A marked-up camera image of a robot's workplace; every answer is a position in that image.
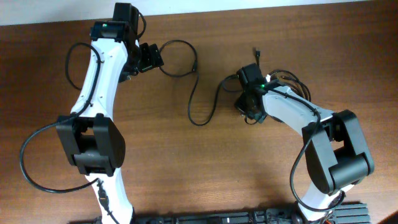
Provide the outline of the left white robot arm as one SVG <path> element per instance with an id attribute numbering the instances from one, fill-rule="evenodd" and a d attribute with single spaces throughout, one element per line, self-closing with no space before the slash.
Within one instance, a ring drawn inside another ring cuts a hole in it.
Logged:
<path id="1" fill-rule="evenodd" d="M 126 143 L 113 121 L 118 85 L 129 77 L 164 64 L 155 44 L 140 43 L 142 14 L 130 3 L 117 2 L 109 21 L 90 30 L 90 63 L 80 95 L 70 115 L 56 126 L 67 159 L 95 191 L 100 223 L 133 223 L 121 166 Z"/>

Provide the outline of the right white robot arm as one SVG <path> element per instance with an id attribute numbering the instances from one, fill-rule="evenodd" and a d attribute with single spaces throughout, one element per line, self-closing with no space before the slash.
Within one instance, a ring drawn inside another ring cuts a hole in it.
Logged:
<path id="1" fill-rule="evenodd" d="M 263 76 L 256 63 L 236 76 L 243 92 L 235 107 L 252 124 L 267 117 L 288 125 L 303 138 L 303 147 L 289 174 L 296 199 L 291 223 L 326 223 L 342 209 L 347 191 L 375 170 L 357 116 L 350 110 L 334 112 L 311 102 L 272 73 Z"/>

